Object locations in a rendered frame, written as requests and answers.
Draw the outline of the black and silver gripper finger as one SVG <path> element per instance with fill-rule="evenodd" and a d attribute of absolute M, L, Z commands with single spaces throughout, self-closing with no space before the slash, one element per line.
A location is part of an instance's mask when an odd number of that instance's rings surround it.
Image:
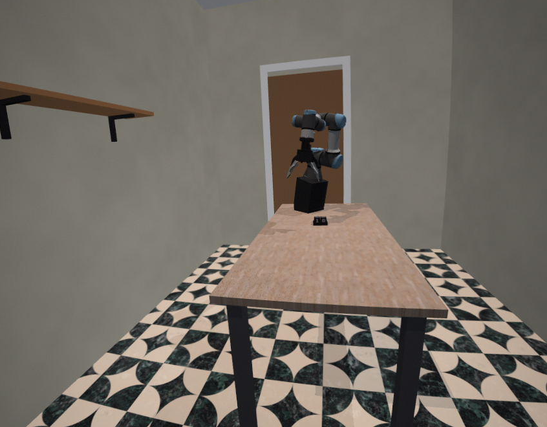
<path fill-rule="evenodd" d="M 316 174 L 316 179 L 317 181 L 319 181 L 319 172 L 318 172 L 318 166 L 317 166 L 317 160 L 316 158 L 312 155 L 312 162 L 311 162 L 311 168 L 315 168 L 314 169 L 314 173 Z M 314 166 L 314 167 L 313 167 Z M 317 171 L 317 172 L 316 172 Z"/>
<path fill-rule="evenodd" d="M 291 163 L 291 166 L 290 166 L 290 168 L 289 168 L 289 170 L 288 170 L 288 173 L 287 173 L 286 178 L 288 178 L 288 177 L 290 176 L 291 172 L 292 172 L 292 171 L 294 170 L 294 168 L 298 165 L 298 159 L 297 159 L 297 161 L 296 161 L 296 158 L 297 158 L 297 156 L 295 156 L 295 157 L 292 159 L 292 163 Z M 297 162 L 297 163 L 296 163 L 296 162 Z M 292 167 L 292 166 L 293 166 L 293 167 Z M 292 167 L 292 168 L 291 168 L 291 167 Z"/>

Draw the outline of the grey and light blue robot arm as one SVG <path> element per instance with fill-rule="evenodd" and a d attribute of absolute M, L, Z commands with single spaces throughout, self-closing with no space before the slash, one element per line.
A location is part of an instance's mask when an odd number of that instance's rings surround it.
<path fill-rule="evenodd" d="M 319 170 L 319 181 L 322 181 L 321 166 L 338 169 L 342 162 L 343 156 L 339 150 L 339 135 L 341 128 L 345 127 L 346 116 L 334 113 L 319 113 L 316 114 L 313 110 L 305 110 L 303 116 L 295 115 L 292 118 L 292 125 L 301 128 L 301 137 L 314 138 L 316 131 L 323 131 L 325 126 L 328 126 L 328 147 L 324 149 L 310 149 L 317 160 Z M 312 129 L 312 130 L 311 130 Z M 318 182 L 314 169 L 311 168 L 311 163 L 307 164 L 307 169 L 303 175 L 303 179 L 310 182 Z"/>

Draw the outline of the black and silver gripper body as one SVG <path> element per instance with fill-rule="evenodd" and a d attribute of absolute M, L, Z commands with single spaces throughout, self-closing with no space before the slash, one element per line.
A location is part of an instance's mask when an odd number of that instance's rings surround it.
<path fill-rule="evenodd" d="M 301 149 L 297 150 L 296 160 L 298 159 L 298 161 L 301 163 L 303 162 L 306 162 L 307 164 L 309 162 L 311 163 L 311 160 L 312 160 L 311 158 L 313 154 L 312 154 L 312 151 L 309 150 L 310 142 L 309 141 L 307 142 L 307 140 L 310 140 L 310 138 L 300 137 L 299 140 L 302 141 L 302 143 L 301 143 Z M 306 147 L 305 147 L 305 141 L 306 141 Z"/>

